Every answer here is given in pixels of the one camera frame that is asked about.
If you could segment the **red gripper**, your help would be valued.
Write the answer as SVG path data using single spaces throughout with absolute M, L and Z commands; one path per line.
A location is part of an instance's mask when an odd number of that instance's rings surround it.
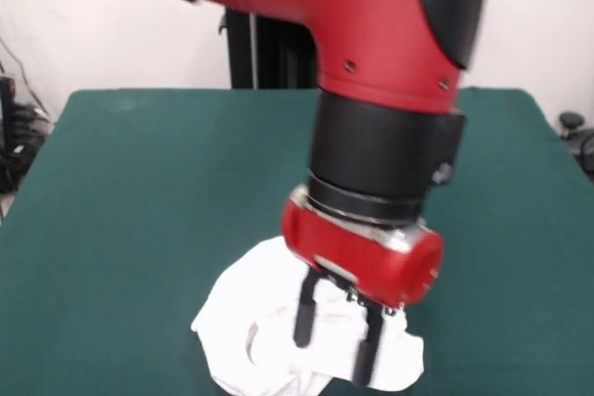
M 282 233 L 293 254 L 312 266 L 302 281 L 298 300 L 293 331 L 298 348 L 311 342 L 316 285 L 329 278 L 329 272 L 367 297 L 351 298 L 365 309 L 367 324 L 359 341 L 352 382 L 366 387 L 372 378 L 384 317 L 394 316 L 396 307 L 424 298 L 438 276 L 444 240 L 419 224 L 382 229 L 335 218 L 310 204 L 304 185 L 295 187 L 288 198 Z

